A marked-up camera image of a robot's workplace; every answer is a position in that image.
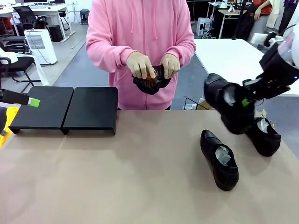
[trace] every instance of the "white table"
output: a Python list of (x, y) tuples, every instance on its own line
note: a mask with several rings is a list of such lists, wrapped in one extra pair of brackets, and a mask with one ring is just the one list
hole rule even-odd
[[(65, 42), (71, 35), (73, 35), (75, 33), (71, 29), (71, 23), (70, 23), (68, 11), (67, 11), (67, 7), (70, 6), (70, 5), (71, 4), (58, 4), (58, 5), (54, 5), (54, 6), (47, 6), (46, 8), (32, 8), (31, 10), (34, 12), (35, 15), (54, 15), (54, 16), (57, 16), (58, 21), (60, 23), (60, 29), (61, 29), (61, 32), (62, 32), (63, 37), (64, 37), (64, 39), (61, 42)], [(63, 24), (60, 20), (59, 12), (62, 12), (62, 11), (65, 11), (67, 21), (68, 21), (69, 26), (70, 26), (70, 34), (69, 35), (66, 35), (66, 33), (64, 31), (64, 28), (63, 28)], [(14, 17), (12, 15), (12, 13), (14, 13), (13, 8), (5, 8), (5, 9), (0, 10), (0, 17), (12, 17), (13, 18), (14, 28), (17, 32), (17, 35), (19, 35), (18, 29), (15, 25)]]
[(13, 21), (13, 26), (14, 26), (14, 29), (16, 31), (16, 34), (19, 36), (19, 31), (18, 31), (18, 28), (15, 24), (15, 21), (14, 21), (14, 17), (12, 15), (12, 9), (11, 8), (4, 8), (4, 9), (0, 9), (0, 17), (11, 17), (12, 18), (12, 21)]
[(224, 21), (225, 20), (237, 20), (238, 18), (231, 18), (231, 17), (232, 16), (239, 16), (240, 15), (240, 10), (237, 9), (234, 12), (233, 11), (229, 12), (228, 9), (221, 9), (221, 10), (218, 10), (218, 12), (223, 14), (222, 24), (221, 24), (221, 28), (220, 28), (219, 37), (218, 37), (220, 39), (221, 35), (222, 35)]
[[(244, 40), (196, 39), (195, 43), (195, 54), (208, 74), (242, 85), (243, 80), (255, 79), (263, 72), (259, 63), (263, 53)], [(299, 81), (281, 96), (299, 96)]]
[(214, 20), (214, 11), (215, 11), (215, 7), (221, 5), (221, 2), (208, 2), (209, 6), (207, 8), (207, 13), (206, 13), (206, 17), (208, 18), (209, 16), (209, 11), (210, 11), (210, 5), (213, 6), (213, 10), (212, 10), (212, 14), (210, 16), (210, 27), (212, 27), (213, 25), (213, 20)]
[(217, 3), (217, 2), (208, 2), (208, 3), (209, 3), (209, 6), (208, 6), (208, 8), (207, 8), (206, 17), (208, 18), (208, 16), (209, 16), (210, 5), (211, 5), (211, 6), (213, 6), (212, 15), (211, 15), (211, 18), (212, 18), (213, 15), (214, 15), (215, 6), (219, 6), (219, 5), (221, 5), (221, 3), (220, 3), (220, 2), (219, 2), (219, 3)]

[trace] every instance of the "pink hoodie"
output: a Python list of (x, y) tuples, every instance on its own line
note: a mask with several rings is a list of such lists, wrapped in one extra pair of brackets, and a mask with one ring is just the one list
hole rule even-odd
[(195, 52), (186, 0), (93, 0), (88, 18), (86, 50), (93, 63), (109, 72), (109, 85), (118, 88), (123, 110), (164, 110), (174, 98), (178, 76), (151, 96), (133, 84), (126, 66), (134, 52), (147, 55), (153, 66), (164, 54), (179, 58), (181, 66)]

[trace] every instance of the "white paper in shoe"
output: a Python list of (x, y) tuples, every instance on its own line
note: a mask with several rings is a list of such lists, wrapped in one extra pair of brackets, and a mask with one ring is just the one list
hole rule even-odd
[(220, 146), (218, 149), (216, 149), (216, 158), (218, 159), (218, 161), (223, 165), (223, 166), (227, 166), (227, 163), (230, 161), (231, 157), (228, 154), (228, 149)]
[(223, 94), (224, 101), (232, 106), (235, 103), (235, 87), (229, 86)]
[(266, 121), (265, 118), (258, 121), (257, 126), (262, 132), (268, 133), (269, 123)]

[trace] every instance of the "hoodie drawstring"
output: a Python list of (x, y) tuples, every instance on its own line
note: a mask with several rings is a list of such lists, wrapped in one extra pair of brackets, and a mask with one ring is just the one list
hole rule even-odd
[(133, 28), (134, 28), (133, 0), (131, 0), (131, 19), (132, 19), (131, 33), (133, 33)]
[[(158, 39), (157, 28), (156, 28), (156, 26), (157, 26), (157, 23), (156, 23), (156, 6), (157, 6), (157, 0), (154, 0), (153, 29), (154, 29), (154, 38), (155, 38), (155, 40)], [(133, 0), (131, 0), (131, 19), (132, 19), (131, 33), (133, 33), (133, 29), (134, 29)]]
[(156, 23), (156, 1), (157, 1), (157, 0), (155, 0), (155, 2), (154, 2), (154, 20), (153, 20), (155, 40), (158, 39), (158, 37), (157, 37), (157, 28), (156, 28), (156, 24), (157, 24), (157, 23)]

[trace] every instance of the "cardboard box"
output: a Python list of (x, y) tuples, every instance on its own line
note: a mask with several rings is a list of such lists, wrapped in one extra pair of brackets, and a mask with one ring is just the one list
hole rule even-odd
[(214, 110), (214, 108), (211, 107), (205, 99), (200, 98), (197, 110)]

